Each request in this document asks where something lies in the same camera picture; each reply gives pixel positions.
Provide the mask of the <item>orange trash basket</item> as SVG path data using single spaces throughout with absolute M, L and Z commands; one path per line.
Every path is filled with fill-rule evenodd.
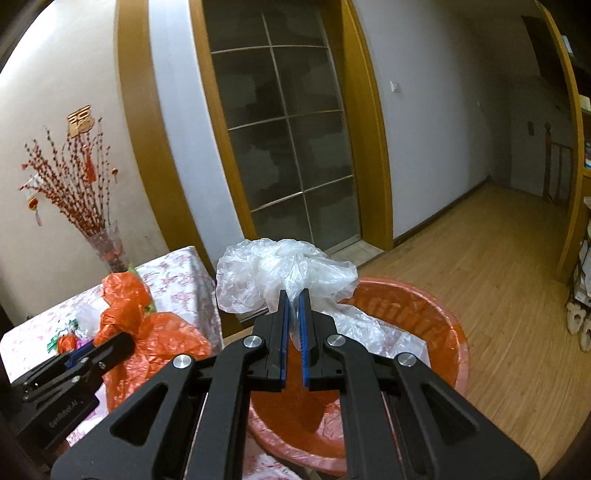
M 434 297 L 401 281 L 363 277 L 346 303 L 426 341 L 431 368 L 459 393 L 466 392 L 468 340 Z M 341 477 L 346 450 L 339 393 L 305 389 L 300 343 L 289 341 L 287 347 L 286 389 L 252 393 L 242 477 L 301 479 L 298 467 Z

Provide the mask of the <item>white plastic bag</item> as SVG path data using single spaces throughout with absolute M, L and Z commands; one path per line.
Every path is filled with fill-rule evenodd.
M 84 339 L 93 339 L 100 329 L 101 314 L 108 308 L 102 297 L 81 305 L 75 314 L 77 331 Z

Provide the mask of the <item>knotted orange plastic bag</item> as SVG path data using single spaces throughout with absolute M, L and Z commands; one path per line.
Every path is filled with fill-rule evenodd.
M 59 355 L 76 350 L 78 337 L 74 333 L 61 335 L 56 342 L 57 353 Z

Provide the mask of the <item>magenta plastic bag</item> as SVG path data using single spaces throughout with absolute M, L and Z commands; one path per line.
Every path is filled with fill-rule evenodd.
M 76 342 L 76 348 L 77 348 L 77 349 L 80 349 L 80 348 L 82 348 L 82 347 L 84 347 L 84 346 L 86 346 L 86 345 L 88 345 L 88 344 L 92 344 L 92 341 L 91 341 L 91 340 L 89 340 L 89 339 L 79 339 L 79 340 Z

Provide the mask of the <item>glass sliding door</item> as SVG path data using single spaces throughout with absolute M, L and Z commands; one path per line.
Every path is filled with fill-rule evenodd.
M 259 237 L 334 253 L 361 238 L 334 58 L 310 1 L 206 1 L 228 135 Z

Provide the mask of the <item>clear plastic bag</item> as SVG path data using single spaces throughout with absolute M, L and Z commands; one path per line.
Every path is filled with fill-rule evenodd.
M 281 292 L 297 311 L 298 295 L 308 290 L 311 308 L 331 316 L 339 334 L 360 342 L 370 353 L 395 358 L 408 352 L 430 365 L 426 341 L 346 304 L 358 285 L 355 264 L 329 258 L 311 243 L 294 239 L 243 240 L 226 248 L 216 266 L 217 305 L 224 312 L 274 312 Z

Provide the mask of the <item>glass vase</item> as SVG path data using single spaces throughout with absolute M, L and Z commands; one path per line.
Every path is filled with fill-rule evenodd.
M 111 273 L 122 273 L 128 270 L 130 262 L 127 259 L 116 221 L 89 237 L 87 242 Z

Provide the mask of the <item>red berry branch bouquet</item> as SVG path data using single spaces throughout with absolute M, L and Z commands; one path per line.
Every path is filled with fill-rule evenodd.
M 57 144 L 45 131 L 45 151 L 33 139 L 24 145 L 21 170 L 30 174 L 19 189 L 42 196 L 84 237 L 93 237 L 111 225 L 111 190 L 119 169 L 111 163 L 111 147 L 105 142 L 103 122 L 87 132 L 68 134 Z

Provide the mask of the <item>floral white tablecloth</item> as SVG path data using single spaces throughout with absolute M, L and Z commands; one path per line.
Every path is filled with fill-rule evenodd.
M 147 286 L 158 312 L 171 312 L 204 335 L 212 352 L 223 348 L 221 317 L 211 276 L 197 255 L 197 249 L 184 247 L 136 268 Z M 55 340 L 76 322 L 83 308 L 93 310 L 92 326 L 83 327 L 78 337 L 87 340 L 97 330 L 99 316 L 107 308 L 100 284 L 79 293 L 32 319 L 16 326 L 1 340 L 1 359 L 8 379 L 16 380 L 33 367 L 56 354 Z M 297 479 L 297 473 L 266 454 L 252 436 L 245 440 L 245 479 Z

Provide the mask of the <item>red fu wall ornament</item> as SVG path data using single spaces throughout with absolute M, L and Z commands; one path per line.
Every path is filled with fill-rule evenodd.
M 94 127 L 96 121 L 92 116 L 91 105 L 87 104 L 66 117 L 67 135 L 75 138 L 81 134 L 88 133 Z

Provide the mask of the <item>green white printed bag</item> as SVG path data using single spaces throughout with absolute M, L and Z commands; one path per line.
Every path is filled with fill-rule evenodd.
M 80 339 L 76 332 L 78 330 L 78 322 L 76 319 L 72 319 L 68 322 L 67 326 L 59 330 L 49 340 L 46 345 L 46 350 L 51 353 L 63 354 L 68 353 L 78 348 Z

